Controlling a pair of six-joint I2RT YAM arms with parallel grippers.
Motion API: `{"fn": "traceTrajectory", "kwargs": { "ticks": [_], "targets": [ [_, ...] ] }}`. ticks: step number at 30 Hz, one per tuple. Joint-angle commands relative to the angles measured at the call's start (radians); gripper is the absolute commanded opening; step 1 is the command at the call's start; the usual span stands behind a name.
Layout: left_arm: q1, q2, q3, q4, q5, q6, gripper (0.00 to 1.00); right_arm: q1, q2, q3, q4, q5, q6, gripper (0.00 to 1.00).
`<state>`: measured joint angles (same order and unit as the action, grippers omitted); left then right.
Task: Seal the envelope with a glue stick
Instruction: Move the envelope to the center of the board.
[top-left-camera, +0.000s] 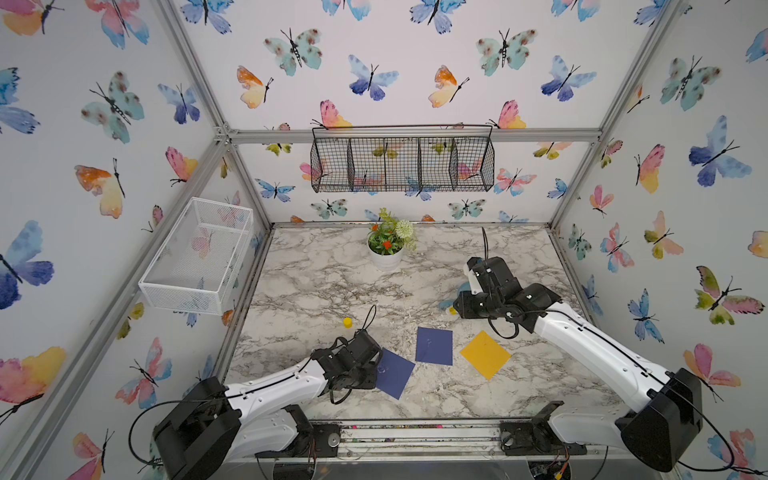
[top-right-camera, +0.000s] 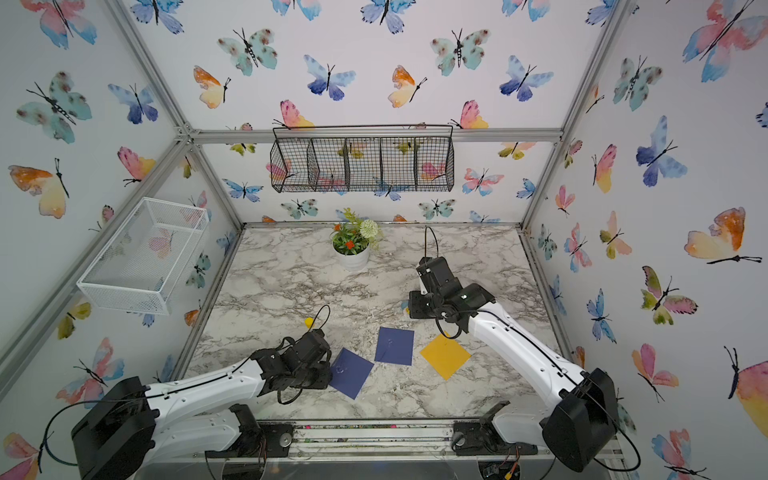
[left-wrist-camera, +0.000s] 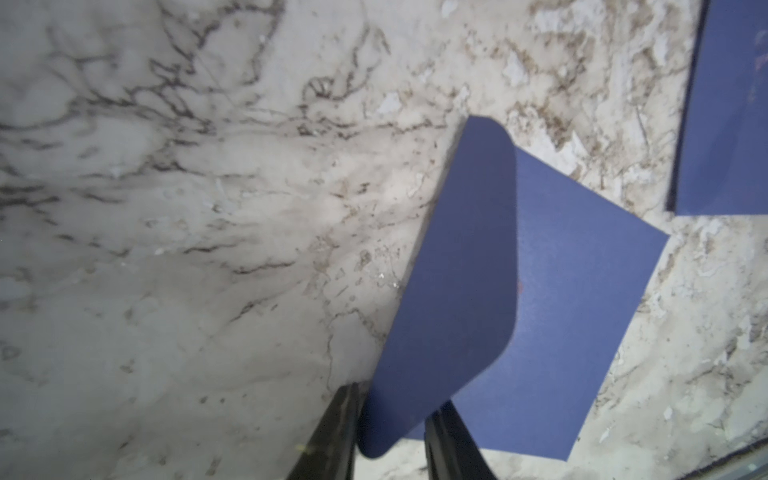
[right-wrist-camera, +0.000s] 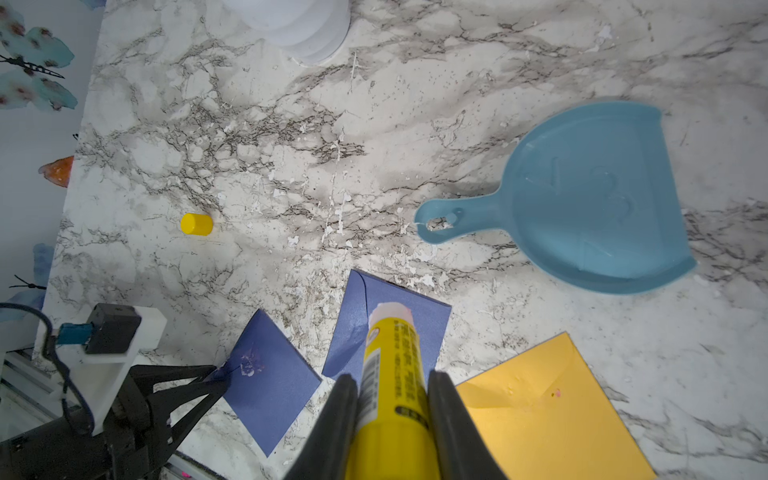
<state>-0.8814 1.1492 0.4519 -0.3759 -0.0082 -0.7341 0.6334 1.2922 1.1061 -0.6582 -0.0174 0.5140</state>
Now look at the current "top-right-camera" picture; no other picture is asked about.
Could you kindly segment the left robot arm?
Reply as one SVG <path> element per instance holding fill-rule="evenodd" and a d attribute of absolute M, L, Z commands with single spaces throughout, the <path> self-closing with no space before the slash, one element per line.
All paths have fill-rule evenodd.
<path fill-rule="evenodd" d="M 72 428 L 74 465 L 83 479 L 128 479 L 153 462 L 199 451 L 265 456 L 247 401 L 288 388 L 326 389 L 331 356 L 324 332 L 312 328 L 205 375 L 149 385 L 138 377 L 122 380 L 90 401 Z"/>

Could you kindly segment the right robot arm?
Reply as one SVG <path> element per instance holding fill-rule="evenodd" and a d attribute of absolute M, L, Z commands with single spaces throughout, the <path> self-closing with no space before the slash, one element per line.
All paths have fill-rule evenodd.
<path fill-rule="evenodd" d="M 416 271 L 420 287 L 409 294 L 410 315 L 453 324 L 459 335 L 482 341 L 538 394 L 538 414 L 500 402 L 484 416 L 488 439 L 503 445 L 543 445 L 562 465 L 583 472 L 620 434 L 615 385 L 607 372 L 591 372 L 534 337 L 477 283 L 462 285 L 440 254 L 424 254 Z"/>

